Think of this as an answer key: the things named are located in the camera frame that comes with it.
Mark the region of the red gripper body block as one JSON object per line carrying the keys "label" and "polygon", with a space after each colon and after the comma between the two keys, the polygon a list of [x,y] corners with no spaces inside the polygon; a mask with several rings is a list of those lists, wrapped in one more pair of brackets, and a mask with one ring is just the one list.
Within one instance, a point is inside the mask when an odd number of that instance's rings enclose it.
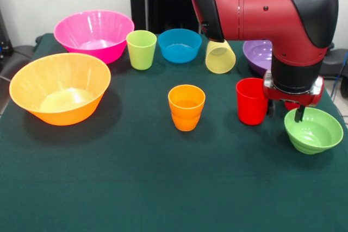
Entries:
{"label": "red gripper body block", "polygon": [[267,99],[282,100],[297,103],[303,106],[315,106],[319,103],[324,91],[324,80],[318,78],[308,92],[302,94],[290,94],[275,88],[272,79],[263,79],[263,93]]}

